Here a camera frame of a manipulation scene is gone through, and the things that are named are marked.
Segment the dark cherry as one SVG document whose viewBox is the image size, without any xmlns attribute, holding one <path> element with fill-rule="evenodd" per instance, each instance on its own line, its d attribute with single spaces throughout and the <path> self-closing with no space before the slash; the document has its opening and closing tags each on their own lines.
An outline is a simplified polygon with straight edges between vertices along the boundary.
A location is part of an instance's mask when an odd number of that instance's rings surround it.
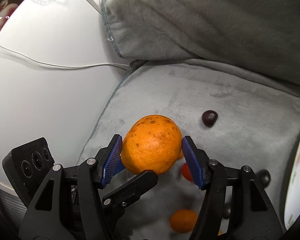
<svg viewBox="0 0 300 240">
<path fill-rule="evenodd" d="M 224 204 L 224 209 L 223 209 L 223 218 L 224 219 L 229 219 L 231 214 L 231 203 L 227 202 Z"/>
<path fill-rule="evenodd" d="M 212 127 L 217 119 L 218 113 L 214 110 L 207 110 L 202 114 L 202 122 L 208 128 Z"/>
<path fill-rule="evenodd" d="M 271 181 L 270 173 L 266 169 L 259 170 L 256 174 L 256 178 L 260 181 L 264 189 L 268 187 Z"/>
</svg>

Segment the grey back pillow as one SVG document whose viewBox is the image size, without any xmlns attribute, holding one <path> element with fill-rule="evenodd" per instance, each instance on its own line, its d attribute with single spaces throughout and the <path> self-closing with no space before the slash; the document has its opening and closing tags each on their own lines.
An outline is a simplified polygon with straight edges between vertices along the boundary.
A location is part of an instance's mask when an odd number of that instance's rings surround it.
<svg viewBox="0 0 300 240">
<path fill-rule="evenodd" d="M 122 58 L 203 58 L 300 86 L 300 0 L 101 0 Z"/>
</svg>

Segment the red cherry tomato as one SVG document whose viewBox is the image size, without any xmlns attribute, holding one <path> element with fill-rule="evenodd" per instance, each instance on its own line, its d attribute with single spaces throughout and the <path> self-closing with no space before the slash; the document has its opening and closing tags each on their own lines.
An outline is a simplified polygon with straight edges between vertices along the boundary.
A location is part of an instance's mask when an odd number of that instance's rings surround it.
<svg viewBox="0 0 300 240">
<path fill-rule="evenodd" d="M 191 176 L 191 172 L 189 170 L 187 163 L 184 163 L 182 165 L 181 174 L 186 180 L 193 182 L 193 178 Z"/>
</svg>

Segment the small mandarin orange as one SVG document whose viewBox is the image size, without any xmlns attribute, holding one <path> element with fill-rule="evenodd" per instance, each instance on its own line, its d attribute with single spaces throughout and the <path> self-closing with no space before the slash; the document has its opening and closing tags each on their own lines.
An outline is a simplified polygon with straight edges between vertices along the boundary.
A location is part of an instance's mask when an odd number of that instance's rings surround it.
<svg viewBox="0 0 300 240">
<path fill-rule="evenodd" d="M 170 227 L 177 233 L 188 233 L 194 229 L 198 215 L 193 210 L 181 209 L 171 215 Z"/>
</svg>

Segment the small orange kumquat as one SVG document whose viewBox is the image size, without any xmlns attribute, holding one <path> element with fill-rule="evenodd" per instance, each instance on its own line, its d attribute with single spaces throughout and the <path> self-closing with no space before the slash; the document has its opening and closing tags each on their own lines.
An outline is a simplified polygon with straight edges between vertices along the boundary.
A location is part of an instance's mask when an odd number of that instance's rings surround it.
<svg viewBox="0 0 300 240">
<path fill-rule="evenodd" d="M 182 159 L 184 157 L 183 152 L 180 151 L 179 155 L 178 155 L 178 159 Z"/>
</svg>

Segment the large spotted orange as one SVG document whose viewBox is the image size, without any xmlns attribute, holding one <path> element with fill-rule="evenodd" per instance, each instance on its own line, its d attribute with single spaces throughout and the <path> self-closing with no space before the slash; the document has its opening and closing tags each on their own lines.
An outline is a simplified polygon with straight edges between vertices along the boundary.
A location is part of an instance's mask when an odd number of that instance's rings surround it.
<svg viewBox="0 0 300 240">
<path fill-rule="evenodd" d="M 181 131 L 173 120 L 163 115 L 144 116 L 123 140 L 122 163 L 133 174 L 145 170 L 165 174 L 178 160 L 181 141 Z"/>
</svg>

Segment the grey seat cushion blanket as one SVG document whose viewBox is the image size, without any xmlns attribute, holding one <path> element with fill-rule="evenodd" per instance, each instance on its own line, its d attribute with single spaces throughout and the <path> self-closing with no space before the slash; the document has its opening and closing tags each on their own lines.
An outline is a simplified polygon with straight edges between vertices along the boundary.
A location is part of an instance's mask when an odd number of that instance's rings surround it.
<svg viewBox="0 0 300 240">
<path fill-rule="evenodd" d="M 171 64 L 148 62 L 132 67 L 115 89 L 80 153 L 78 163 L 105 147 L 114 134 L 126 135 L 140 118 L 158 114 L 172 119 L 183 136 L 224 166 L 248 165 L 256 173 L 270 172 L 266 193 L 276 215 L 252 212 L 228 226 L 241 225 L 233 237 L 279 239 L 268 235 L 281 231 L 280 194 L 288 162 L 300 139 L 300 97 L 290 94 L 282 83 L 256 73 L 218 62 L 190 60 Z M 214 110 L 218 119 L 212 128 L 204 126 L 204 111 Z M 168 226 L 168 217 L 182 207 L 200 211 L 205 191 L 181 179 L 182 161 L 159 177 L 157 186 L 128 208 L 118 227 L 127 239 L 187 239 Z"/>
</svg>

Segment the dark cherry by plate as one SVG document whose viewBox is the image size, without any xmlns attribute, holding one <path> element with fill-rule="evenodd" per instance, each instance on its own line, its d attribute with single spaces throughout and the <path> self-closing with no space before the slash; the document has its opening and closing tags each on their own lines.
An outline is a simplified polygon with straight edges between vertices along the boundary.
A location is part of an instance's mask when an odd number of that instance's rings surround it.
<svg viewBox="0 0 300 240">
<path fill-rule="evenodd" d="M 270 173 L 266 169 L 259 170 L 256 174 L 256 178 L 260 181 L 264 189 L 268 187 L 271 181 Z"/>
</svg>

